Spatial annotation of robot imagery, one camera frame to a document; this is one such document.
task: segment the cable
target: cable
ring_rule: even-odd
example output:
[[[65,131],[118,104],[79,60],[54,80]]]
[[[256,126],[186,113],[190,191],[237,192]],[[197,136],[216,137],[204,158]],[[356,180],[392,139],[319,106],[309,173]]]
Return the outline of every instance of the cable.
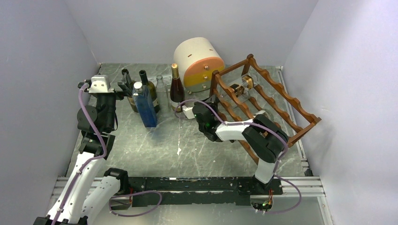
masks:
[[[107,146],[105,145],[104,139],[101,136],[101,133],[99,132],[99,130],[97,129],[97,127],[95,126],[94,122],[92,121],[92,119],[90,118],[90,115],[87,112],[87,109],[83,103],[83,92],[86,88],[88,88],[89,84],[85,83],[83,84],[83,86],[80,88],[79,90],[79,104],[82,107],[83,113],[86,116],[90,126],[93,128],[95,134],[97,135],[99,142],[101,143],[102,149],[103,149],[103,153],[100,156],[96,156],[96,157],[92,157],[90,159],[88,159],[85,163],[82,164],[82,166],[79,168],[79,170],[76,172],[75,176],[73,177],[72,181],[70,182],[68,188],[66,189],[65,195],[61,201],[61,204],[59,206],[59,209],[57,211],[57,213],[54,216],[54,219],[51,223],[51,225],[55,225],[55,223],[57,222],[61,211],[63,210],[63,207],[65,206],[65,203],[67,201],[67,199],[69,198],[70,193],[72,192],[73,187],[76,184],[77,178],[79,177],[80,174],[82,174],[84,168],[93,160],[95,159],[100,159],[100,158],[104,158],[107,155]]]
[[[113,197],[111,197],[111,199],[120,198],[120,197],[130,197],[130,196],[135,196],[135,195],[142,195],[142,194],[146,194],[146,193],[156,193],[156,194],[159,195],[159,201],[152,209],[150,209],[150,210],[148,210],[146,212],[135,214],[135,215],[124,215],[124,214],[119,214],[119,213],[114,212],[112,210],[112,208],[111,208],[111,202],[109,201],[109,212],[112,213],[113,215],[119,216],[119,217],[139,217],[139,216],[142,216],[142,215],[145,215],[145,214],[148,214],[148,213],[152,212],[153,210],[155,210],[161,204],[162,196],[161,196],[161,193],[159,191],[154,191],[154,190],[141,191],[141,192],[137,192],[137,193],[129,194],[129,195],[113,196]]]
[[[216,116],[216,118],[217,118],[222,124],[224,124],[224,125],[227,125],[227,126],[253,125],[253,126],[255,126],[255,127],[259,127],[259,128],[261,128],[261,129],[267,131],[268,133],[274,135],[279,141],[281,141],[281,143],[283,144],[283,150],[282,150],[282,153],[279,155],[279,157],[276,159],[275,166],[274,166],[274,169],[273,169],[272,173],[274,174],[275,177],[279,178],[279,179],[282,180],[282,181],[285,181],[285,182],[289,183],[290,185],[292,185],[292,186],[297,190],[297,192],[298,192],[298,202],[297,202],[295,205],[293,205],[292,207],[290,207],[290,208],[288,208],[288,209],[285,209],[285,210],[275,211],[275,212],[268,211],[268,212],[263,212],[263,213],[267,213],[267,214],[280,214],[280,213],[285,213],[285,212],[288,212],[288,211],[290,211],[290,210],[295,209],[298,205],[300,205],[302,196],[301,196],[301,192],[300,192],[299,188],[298,188],[296,185],[294,185],[292,182],[290,182],[290,181],[288,181],[288,180],[286,180],[286,179],[284,179],[284,178],[282,178],[282,177],[276,175],[276,170],[277,170],[277,168],[278,168],[278,166],[279,166],[279,162],[280,162],[281,158],[287,153],[288,148],[289,148],[289,147],[287,146],[286,141],[285,141],[283,138],[281,138],[278,134],[276,134],[274,131],[270,130],[269,128],[267,128],[267,127],[265,127],[265,126],[263,126],[263,125],[257,124],[257,123],[244,122],[244,121],[242,121],[242,122],[225,122],[225,121],[223,121],[223,120],[220,118],[220,116],[215,112],[215,110],[214,110],[211,106],[209,106],[207,103],[205,103],[205,102],[203,102],[203,101],[199,101],[199,100],[196,100],[196,99],[188,99],[188,100],[182,101],[182,102],[175,108],[175,110],[174,110],[174,115],[175,115],[177,118],[179,118],[179,119],[181,119],[181,117],[179,117],[179,116],[177,115],[177,108],[180,107],[180,106],[181,106],[182,104],[184,104],[185,102],[199,102],[199,103],[205,105],[207,108],[209,108],[209,109],[212,111],[212,113]]]

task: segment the wine bottle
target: wine bottle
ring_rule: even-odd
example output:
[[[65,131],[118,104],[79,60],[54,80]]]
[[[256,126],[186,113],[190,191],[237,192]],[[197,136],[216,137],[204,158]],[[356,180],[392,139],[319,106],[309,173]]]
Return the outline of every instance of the wine bottle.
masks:
[[[122,69],[122,75],[125,75],[125,74],[129,74],[129,71],[127,69]],[[131,80],[130,87],[134,87],[135,82],[136,81]],[[134,102],[134,99],[132,97],[127,97],[127,99],[129,100],[130,106],[133,109],[133,111],[135,111],[137,113],[138,109],[137,109],[136,103]]]
[[[170,88],[170,100],[171,100],[171,108],[175,110],[177,106],[185,100],[184,88],[183,84],[180,80],[180,75],[178,74],[178,65],[173,63],[171,64],[171,73],[173,79],[171,80],[171,88]],[[182,112],[181,106],[177,108],[177,113]]]
[[[139,71],[139,76],[141,77],[141,81],[143,85],[146,85],[149,89],[149,93],[151,94],[153,106],[155,107],[155,112],[159,112],[161,107],[159,106],[159,101],[158,97],[156,95],[156,88],[155,85],[148,80],[148,77],[146,76],[146,71],[145,70],[140,70]]]
[[[134,91],[134,102],[137,105],[137,109],[144,126],[147,128],[156,127],[157,117],[149,94],[148,86],[142,85],[141,82],[135,82]]]
[[[162,75],[156,76],[156,95],[158,96],[159,105],[161,106],[161,111],[169,112],[170,103],[168,102],[167,87],[163,81]]]

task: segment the dark wine bottle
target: dark wine bottle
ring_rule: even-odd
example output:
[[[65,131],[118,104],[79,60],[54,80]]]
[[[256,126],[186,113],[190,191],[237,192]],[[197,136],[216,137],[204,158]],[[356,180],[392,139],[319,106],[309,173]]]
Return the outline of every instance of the dark wine bottle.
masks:
[[[158,96],[156,95],[155,85],[151,81],[148,80],[145,70],[140,70],[139,76],[141,77],[142,84],[146,85],[148,87],[149,93],[151,94],[153,106],[155,107],[155,112],[158,113],[159,110],[161,109],[161,107],[159,105]]]
[[[124,74],[129,74],[129,71],[127,69],[122,69],[122,75],[124,75]],[[134,87],[135,82],[136,81],[131,80],[130,87]],[[129,100],[130,106],[133,109],[133,111],[135,111],[137,113],[138,109],[137,109],[136,103],[134,102],[134,99],[132,97],[127,97],[127,99]]]
[[[171,80],[170,100],[171,108],[175,110],[177,106],[185,100],[184,87],[181,83],[180,75],[178,74],[178,65],[171,64],[171,73],[173,79]],[[177,108],[177,113],[182,112],[181,106]]]

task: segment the white bottle cap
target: white bottle cap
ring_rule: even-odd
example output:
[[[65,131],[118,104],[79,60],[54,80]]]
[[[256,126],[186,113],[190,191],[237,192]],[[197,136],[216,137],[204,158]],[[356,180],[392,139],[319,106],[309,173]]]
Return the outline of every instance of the white bottle cap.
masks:
[[[142,83],[141,82],[135,82],[134,83],[134,89],[137,91],[137,92],[142,92]]]

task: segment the gray wall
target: gray wall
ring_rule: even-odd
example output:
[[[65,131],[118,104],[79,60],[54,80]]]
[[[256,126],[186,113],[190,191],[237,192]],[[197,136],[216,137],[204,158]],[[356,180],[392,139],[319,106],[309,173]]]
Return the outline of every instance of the gray wall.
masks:
[[[98,70],[60,0],[0,1],[0,218],[45,216],[77,138],[77,83]]]
[[[98,62],[172,63],[206,37],[227,64],[282,65],[318,0],[66,0]]]
[[[319,0],[284,65],[289,92],[323,119],[303,141],[336,225],[398,224],[397,12]]]

